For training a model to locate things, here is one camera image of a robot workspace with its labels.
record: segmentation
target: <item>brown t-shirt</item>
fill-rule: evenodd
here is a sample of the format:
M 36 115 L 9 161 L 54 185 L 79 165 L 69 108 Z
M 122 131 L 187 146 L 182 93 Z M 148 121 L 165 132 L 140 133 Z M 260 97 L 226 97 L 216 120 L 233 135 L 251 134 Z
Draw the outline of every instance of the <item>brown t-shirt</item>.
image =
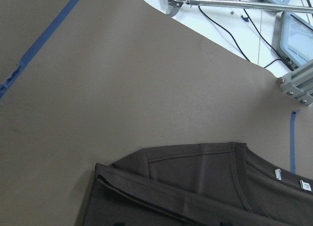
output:
M 85 226 L 313 225 L 313 194 L 300 181 L 313 187 L 246 144 L 141 149 L 96 165 Z

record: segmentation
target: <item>gray surface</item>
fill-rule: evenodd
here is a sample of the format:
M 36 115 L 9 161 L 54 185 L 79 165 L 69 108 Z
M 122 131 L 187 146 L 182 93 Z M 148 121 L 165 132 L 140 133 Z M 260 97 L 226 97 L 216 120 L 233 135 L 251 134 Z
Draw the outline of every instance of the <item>gray surface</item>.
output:
M 0 0 L 2 79 L 67 1 Z M 296 109 L 297 173 L 313 178 L 312 107 L 142 0 L 81 0 L 2 102 L 5 226 L 80 225 L 94 164 L 142 147 L 247 142 L 289 169 Z

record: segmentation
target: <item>blue painter's tape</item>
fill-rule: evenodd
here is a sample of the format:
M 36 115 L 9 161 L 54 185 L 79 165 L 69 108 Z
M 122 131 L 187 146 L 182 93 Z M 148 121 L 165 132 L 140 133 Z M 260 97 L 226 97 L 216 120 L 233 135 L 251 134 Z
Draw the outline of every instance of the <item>blue painter's tape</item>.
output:
M 300 110 L 293 111 L 290 117 L 290 171 L 295 173 L 295 118 Z
M 41 36 L 33 43 L 33 45 L 27 50 L 27 52 L 22 56 L 19 61 L 17 69 L 11 74 L 11 76 L 0 85 L 0 99 L 8 91 L 8 89 L 13 85 L 18 76 L 23 72 L 31 60 L 35 57 L 38 51 L 43 47 L 59 25 L 68 16 L 74 6 L 79 2 L 79 0 L 70 0 L 67 5 L 62 9 L 58 16 L 51 22 L 51 24 L 45 29 Z

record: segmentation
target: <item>clothing label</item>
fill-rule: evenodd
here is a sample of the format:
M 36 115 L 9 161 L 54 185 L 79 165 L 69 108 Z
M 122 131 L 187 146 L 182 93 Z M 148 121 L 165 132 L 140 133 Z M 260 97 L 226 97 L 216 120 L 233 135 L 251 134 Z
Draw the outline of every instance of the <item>clothing label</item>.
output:
M 312 191 L 309 183 L 305 183 L 304 181 L 300 181 L 301 188 L 304 190 Z
M 281 169 L 276 169 L 275 170 L 275 174 L 276 174 L 276 179 L 278 179 L 278 180 L 282 180 L 282 175 L 281 175 L 281 173 L 282 173 L 282 170 Z

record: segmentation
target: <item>white floor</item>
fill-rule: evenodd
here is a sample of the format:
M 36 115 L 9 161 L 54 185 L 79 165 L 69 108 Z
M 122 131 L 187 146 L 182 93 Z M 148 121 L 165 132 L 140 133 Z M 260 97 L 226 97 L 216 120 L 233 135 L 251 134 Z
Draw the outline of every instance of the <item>white floor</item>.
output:
M 145 1 L 164 14 L 169 13 L 170 7 L 167 4 L 167 0 Z M 290 5 L 307 6 L 307 2 L 306 0 L 291 0 Z M 241 18 L 241 15 L 246 17 L 246 14 L 242 9 L 225 7 L 203 7 L 202 9 L 206 14 L 208 14 L 209 17 L 232 33 L 238 42 L 238 45 L 251 62 L 264 67 L 277 58 L 276 54 L 271 51 L 270 47 L 265 44 L 259 34 L 255 31 L 252 24 L 250 22 L 245 22 Z M 265 10 L 252 9 L 247 10 L 247 12 L 251 16 L 253 22 L 259 28 L 259 31 L 262 33 L 264 38 L 271 44 L 276 13 Z M 308 20 L 310 23 L 313 23 L 313 18 L 311 15 L 302 13 L 298 15 L 304 20 Z M 173 17 L 173 19 L 243 58 L 242 54 L 236 47 L 229 34 L 208 21 L 198 10 L 198 7 L 183 5 L 180 11 Z M 187 39 L 182 39 L 181 41 L 185 41 L 186 46 L 188 47 Z M 267 69 L 272 72 L 275 77 L 281 77 L 289 72 L 289 69 L 280 61 L 276 61 Z

